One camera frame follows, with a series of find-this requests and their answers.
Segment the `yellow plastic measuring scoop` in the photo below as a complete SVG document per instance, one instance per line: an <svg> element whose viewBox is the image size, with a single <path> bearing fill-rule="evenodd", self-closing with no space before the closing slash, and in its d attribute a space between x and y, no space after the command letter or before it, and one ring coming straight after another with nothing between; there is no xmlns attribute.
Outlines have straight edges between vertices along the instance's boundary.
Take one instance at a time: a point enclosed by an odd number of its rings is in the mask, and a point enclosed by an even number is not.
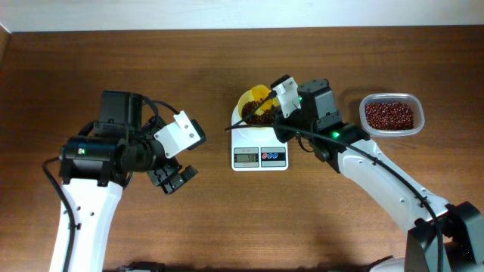
<svg viewBox="0 0 484 272"><path fill-rule="evenodd" d="M256 85L250 89L250 93L256 102L262 102L264 99L266 99L270 93L271 90L266 87L265 85ZM261 107L260 110L266 111L270 110L272 107L279 107L280 103L279 100L275 97L272 99L268 99Z"/></svg>

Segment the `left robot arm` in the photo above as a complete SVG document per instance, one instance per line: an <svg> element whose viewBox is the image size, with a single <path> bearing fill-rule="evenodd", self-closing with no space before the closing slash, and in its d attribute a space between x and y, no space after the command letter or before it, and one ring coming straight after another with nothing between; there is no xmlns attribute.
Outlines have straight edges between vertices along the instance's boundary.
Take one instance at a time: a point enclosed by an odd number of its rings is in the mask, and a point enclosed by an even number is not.
<svg viewBox="0 0 484 272"><path fill-rule="evenodd" d="M159 100L103 91L98 119L62 146L42 169L60 198L51 271L101 271L116 207L134 173L174 193L196 174L176 159L206 140L198 122L175 111L166 123Z"/></svg>

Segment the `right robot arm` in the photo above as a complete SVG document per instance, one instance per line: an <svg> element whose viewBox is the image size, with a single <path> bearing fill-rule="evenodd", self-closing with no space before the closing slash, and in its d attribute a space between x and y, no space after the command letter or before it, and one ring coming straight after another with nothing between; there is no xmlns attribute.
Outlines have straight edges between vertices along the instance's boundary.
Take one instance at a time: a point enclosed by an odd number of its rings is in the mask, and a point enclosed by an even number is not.
<svg viewBox="0 0 484 272"><path fill-rule="evenodd" d="M405 233L405 256L376 261L371 271L483 269L479 209L434 194L384 155L361 127L343 122L328 80L298 85L285 75L271 89L281 105L275 121L278 140L307 139L319 160L363 188Z"/></svg>

